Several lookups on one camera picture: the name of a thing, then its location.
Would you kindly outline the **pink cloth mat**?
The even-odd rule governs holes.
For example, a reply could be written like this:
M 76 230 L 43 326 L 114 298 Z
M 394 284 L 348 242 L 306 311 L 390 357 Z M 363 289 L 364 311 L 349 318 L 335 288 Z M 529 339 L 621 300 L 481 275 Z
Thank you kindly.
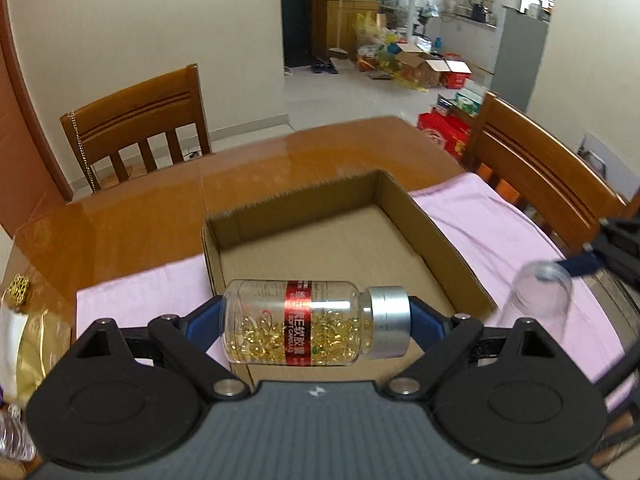
M 532 220 L 472 174 L 413 192 L 411 197 L 495 301 L 499 309 L 488 318 L 490 327 L 501 327 L 501 309 L 523 266 L 561 257 Z M 81 289 L 76 295 L 76 332 L 82 334 L 98 318 L 112 318 L 119 327 L 145 326 L 161 314 L 188 314 L 212 295 L 204 255 L 167 263 Z M 580 278 L 573 282 L 560 345 L 591 380 L 624 353 L 599 301 Z

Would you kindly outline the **cardboard box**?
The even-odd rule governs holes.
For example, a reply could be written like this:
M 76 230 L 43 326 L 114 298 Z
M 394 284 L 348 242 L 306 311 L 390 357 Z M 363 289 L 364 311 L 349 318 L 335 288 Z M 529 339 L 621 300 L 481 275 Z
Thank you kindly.
M 401 286 L 447 318 L 497 305 L 460 252 L 386 172 L 326 181 L 207 216 L 209 281 L 346 281 Z

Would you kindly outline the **wooden cabinet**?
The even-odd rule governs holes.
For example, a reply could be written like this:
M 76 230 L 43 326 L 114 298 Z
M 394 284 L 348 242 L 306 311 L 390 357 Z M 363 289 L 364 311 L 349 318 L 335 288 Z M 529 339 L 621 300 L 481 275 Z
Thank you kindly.
M 356 58 L 357 18 L 376 19 L 380 0 L 316 0 L 312 20 L 312 54 L 328 58 L 331 49 L 342 49 L 350 60 Z

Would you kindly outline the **water bottle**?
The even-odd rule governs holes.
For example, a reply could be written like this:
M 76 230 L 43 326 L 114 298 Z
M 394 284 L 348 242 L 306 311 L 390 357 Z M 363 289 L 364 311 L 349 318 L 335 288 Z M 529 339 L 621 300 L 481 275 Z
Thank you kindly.
M 2 406 L 0 413 L 1 457 L 17 462 L 31 462 L 37 449 L 26 425 L 22 412 L 15 406 Z

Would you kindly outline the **wooden door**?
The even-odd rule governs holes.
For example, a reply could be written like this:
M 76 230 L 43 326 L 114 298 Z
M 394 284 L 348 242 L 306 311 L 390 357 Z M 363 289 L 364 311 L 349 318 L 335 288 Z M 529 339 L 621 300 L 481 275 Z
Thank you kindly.
M 9 14 L 1 0 L 1 226 L 10 237 L 73 199 L 30 99 Z

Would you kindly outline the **wooden chair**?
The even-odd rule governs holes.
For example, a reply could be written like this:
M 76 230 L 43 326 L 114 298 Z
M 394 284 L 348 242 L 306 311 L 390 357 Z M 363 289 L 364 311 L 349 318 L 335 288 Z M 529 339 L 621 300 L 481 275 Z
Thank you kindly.
M 473 122 L 461 165 L 487 167 L 489 185 L 506 182 L 521 208 L 531 206 L 542 230 L 571 254 L 596 236 L 604 218 L 627 208 L 615 192 L 574 152 L 515 107 L 488 92 Z
M 149 140 L 161 134 L 173 164 L 184 162 L 177 130 L 193 126 L 203 155 L 212 152 L 208 138 L 198 66 L 190 64 L 60 117 L 62 129 L 93 192 L 102 188 L 92 165 L 107 158 L 119 182 L 129 179 L 120 151 L 135 145 L 146 172 L 157 170 Z

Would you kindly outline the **gold capsule bottle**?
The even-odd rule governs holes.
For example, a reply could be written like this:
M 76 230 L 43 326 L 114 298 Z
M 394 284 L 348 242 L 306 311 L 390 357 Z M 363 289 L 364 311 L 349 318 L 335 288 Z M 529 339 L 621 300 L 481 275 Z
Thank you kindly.
M 232 363 L 346 366 L 404 356 L 405 289 L 344 281 L 236 280 L 222 295 L 221 336 Z

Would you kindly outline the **gold tissue pack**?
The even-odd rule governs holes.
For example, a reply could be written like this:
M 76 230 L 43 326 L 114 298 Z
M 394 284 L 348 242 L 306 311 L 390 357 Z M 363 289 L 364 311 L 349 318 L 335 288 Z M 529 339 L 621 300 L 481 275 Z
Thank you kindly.
M 25 313 L 30 281 L 16 274 L 1 295 L 1 397 L 24 408 L 70 348 L 72 329 L 49 309 Z

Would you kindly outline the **wooden chair back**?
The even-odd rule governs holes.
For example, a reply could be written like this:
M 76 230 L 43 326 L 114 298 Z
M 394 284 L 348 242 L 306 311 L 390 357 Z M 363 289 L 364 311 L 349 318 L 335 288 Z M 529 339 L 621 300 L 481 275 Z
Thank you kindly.
M 119 182 L 129 179 L 120 151 L 135 145 L 146 172 L 157 170 L 149 140 L 161 134 L 173 164 L 184 162 L 177 130 L 193 126 L 203 155 L 212 152 L 208 138 L 198 66 L 190 64 L 60 117 L 62 129 L 93 192 L 102 188 L 92 165 L 107 158 Z

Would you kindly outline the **grey refrigerator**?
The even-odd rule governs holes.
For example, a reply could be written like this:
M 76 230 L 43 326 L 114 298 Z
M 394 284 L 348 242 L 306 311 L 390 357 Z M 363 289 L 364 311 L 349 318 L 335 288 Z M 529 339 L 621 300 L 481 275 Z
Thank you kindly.
M 506 7 L 490 90 L 526 112 L 544 53 L 549 24 Z

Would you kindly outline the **clear plastic jar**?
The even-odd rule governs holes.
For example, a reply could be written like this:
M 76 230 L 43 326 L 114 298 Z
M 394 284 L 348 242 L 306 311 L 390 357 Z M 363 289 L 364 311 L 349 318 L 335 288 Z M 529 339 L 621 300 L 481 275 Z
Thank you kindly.
M 561 342 L 572 299 L 572 278 L 559 263 L 527 263 L 515 275 L 499 325 L 512 327 L 518 318 L 533 318 L 555 341 Z

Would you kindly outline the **wooden chair right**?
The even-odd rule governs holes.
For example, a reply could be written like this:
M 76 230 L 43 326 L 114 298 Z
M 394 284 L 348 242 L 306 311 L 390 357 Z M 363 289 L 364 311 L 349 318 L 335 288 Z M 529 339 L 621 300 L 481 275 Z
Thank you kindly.
M 596 236 L 604 218 L 627 208 L 615 192 L 574 152 L 515 107 L 488 92 L 473 122 L 461 165 L 487 167 L 489 185 L 506 182 L 521 208 L 531 206 L 542 230 L 571 254 Z

